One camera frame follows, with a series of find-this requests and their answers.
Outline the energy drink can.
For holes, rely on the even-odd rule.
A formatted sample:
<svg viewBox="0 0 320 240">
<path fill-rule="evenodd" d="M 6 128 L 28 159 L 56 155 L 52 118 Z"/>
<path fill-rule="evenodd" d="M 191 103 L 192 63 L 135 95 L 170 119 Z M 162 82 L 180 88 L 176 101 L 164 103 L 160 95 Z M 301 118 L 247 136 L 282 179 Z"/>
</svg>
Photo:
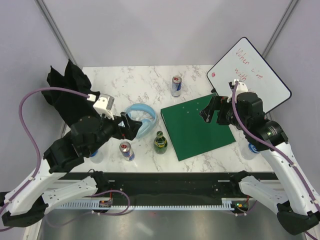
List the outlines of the energy drink can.
<svg viewBox="0 0 320 240">
<path fill-rule="evenodd" d="M 181 95 L 182 78 L 180 76 L 172 77 L 171 95 L 179 97 Z"/>
<path fill-rule="evenodd" d="M 123 141 L 119 145 L 119 150 L 121 154 L 126 158 L 127 161 L 133 161 L 135 158 L 135 153 L 132 149 L 131 144 L 128 141 Z"/>
</svg>

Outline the green glass bottle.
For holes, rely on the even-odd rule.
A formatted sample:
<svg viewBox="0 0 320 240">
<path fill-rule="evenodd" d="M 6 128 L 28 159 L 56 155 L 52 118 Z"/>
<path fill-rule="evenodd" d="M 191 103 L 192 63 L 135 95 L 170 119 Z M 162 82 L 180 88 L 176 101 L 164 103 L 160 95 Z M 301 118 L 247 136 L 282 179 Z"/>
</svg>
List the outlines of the green glass bottle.
<svg viewBox="0 0 320 240">
<path fill-rule="evenodd" d="M 168 148 L 168 141 L 164 137 L 164 134 L 162 131 L 158 131 L 156 133 L 156 137 L 153 141 L 153 148 L 157 154 L 164 154 L 167 151 Z"/>
</svg>

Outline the black canvas bag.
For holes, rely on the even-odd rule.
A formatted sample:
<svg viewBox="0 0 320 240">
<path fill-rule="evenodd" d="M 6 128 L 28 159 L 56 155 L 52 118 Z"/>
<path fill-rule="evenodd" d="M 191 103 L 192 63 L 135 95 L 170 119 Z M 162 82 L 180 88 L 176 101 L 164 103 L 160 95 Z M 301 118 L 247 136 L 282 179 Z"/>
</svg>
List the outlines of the black canvas bag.
<svg viewBox="0 0 320 240">
<path fill-rule="evenodd" d="M 47 75 L 47 82 L 50 87 L 69 89 L 86 95 L 92 94 L 97 98 L 101 94 L 99 91 L 91 90 L 92 84 L 88 76 L 71 60 L 65 67 L 64 75 L 52 67 Z M 69 127 L 83 117 L 95 117 L 101 120 L 101 116 L 93 108 L 94 103 L 83 96 L 60 90 L 47 90 L 41 93 Z"/>
</svg>

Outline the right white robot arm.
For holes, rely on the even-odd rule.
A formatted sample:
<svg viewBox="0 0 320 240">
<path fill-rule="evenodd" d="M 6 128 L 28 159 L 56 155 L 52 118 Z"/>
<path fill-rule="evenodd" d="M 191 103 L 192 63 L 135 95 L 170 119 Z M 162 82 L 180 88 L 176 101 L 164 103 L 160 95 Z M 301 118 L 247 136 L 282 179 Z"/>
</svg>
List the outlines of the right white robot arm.
<svg viewBox="0 0 320 240">
<path fill-rule="evenodd" d="M 284 191 L 277 192 L 246 171 L 232 175 L 229 191 L 235 197 L 248 195 L 276 214 L 291 235 L 305 233 L 320 222 L 320 196 L 307 181 L 292 152 L 288 137 L 275 121 L 265 118 L 263 101 L 254 92 L 236 97 L 214 95 L 200 116 L 210 123 L 233 125 L 271 166 Z"/>
</svg>

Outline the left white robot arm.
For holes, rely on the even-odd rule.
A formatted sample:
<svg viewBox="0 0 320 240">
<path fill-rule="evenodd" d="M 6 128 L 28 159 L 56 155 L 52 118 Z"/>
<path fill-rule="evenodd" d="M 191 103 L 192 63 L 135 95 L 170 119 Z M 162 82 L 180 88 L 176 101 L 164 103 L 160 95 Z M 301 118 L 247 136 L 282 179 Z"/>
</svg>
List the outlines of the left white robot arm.
<svg viewBox="0 0 320 240">
<path fill-rule="evenodd" d="M 33 173 L 16 189 L 0 194 L 0 212 L 5 229 L 29 227 L 56 207 L 75 199 L 106 196 L 110 183 L 101 171 L 94 171 L 84 179 L 59 189 L 49 190 L 49 185 L 83 164 L 85 158 L 110 138 L 133 140 L 142 125 L 141 121 L 132 120 L 125 112 L 112 119 L 105 115 L 80 118 L 64 137 L 44 152 Z"/>
</svg>

